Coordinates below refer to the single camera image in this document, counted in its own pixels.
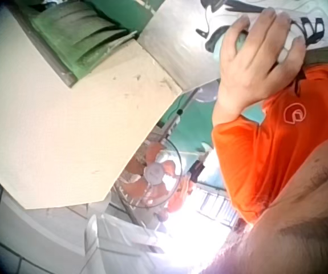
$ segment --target orange shirt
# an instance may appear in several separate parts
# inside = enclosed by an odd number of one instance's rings
[[[184,175],[179,183],[177,191],[169,199],[168,212],[173,213],[182,208],[186,198],[193,191],[194,183],[191,181],[190,175]]]
[[[300,165],[328,140],[328,65],[264,101],[265,120],[239,117],[212,132],[226,190],[242,217],[254,223]]]

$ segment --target wooden plank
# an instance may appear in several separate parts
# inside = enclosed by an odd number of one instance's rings
[[[136,41],[68,88],[0,10],[0,183],[23,207],[103,200],[181,89]]]

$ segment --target person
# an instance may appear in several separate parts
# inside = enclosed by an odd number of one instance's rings
[[[268,8],[238,53],[234,45],[249,26],[247,17],[233,24],[222,43],[213,143],[232,204],[248,223],[256,222],[311,152],[328,140],[328,65],[301,70],[303,37],[274,65],[290,24],[287,14]],[[261,124],[241,115],[262,100]]]
[[[253,228],[203,274],[328,273],[328,65],[302,68],[302,38],[276,64],[289,26],[268,8],[241,50],[246,17],[223,40],[213,142],[232,203]],[[262,124],[241,116],[262,100]]]
[[[184,175],[179,182],[177,190],[170,197],[167,206],[155,214],[157,219],[160,222],[165,222],[169,219],[170,213],[179,211],[183,207],[183,204],[187,197],[192,194],[194,186],[195,184],[191,180],[191,175]]]

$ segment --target printed logo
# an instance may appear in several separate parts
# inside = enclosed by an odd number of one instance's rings
[[[300,103],[293,103],[284,110],[284,122],[295,124],[306,118],[306,108]]]

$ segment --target fingers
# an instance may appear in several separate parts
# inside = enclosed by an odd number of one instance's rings
[[[268,96],[286,87],[297,76],[306,55],[303,37],[293,40],[286,59],[276,66],[268,75],[265,85]]]
[[[236,20],[231,27],[226,31],[225,37],[222,42],[221,60],[231,61],[236,56],[236,40],[243,30],[250,26],[249,17],[246,15],[241,16]]]
[[[261,69],[264,75],[268,74],[284,47],[290,23],[291,19],[286,13],[276,17],[250,67]]]
[[[245,67],[250,65],[275,18],[276,12],[274,9],[268,7],[262,11],[254,26],[250,30],[244,46],[237,54],[240,64]]]

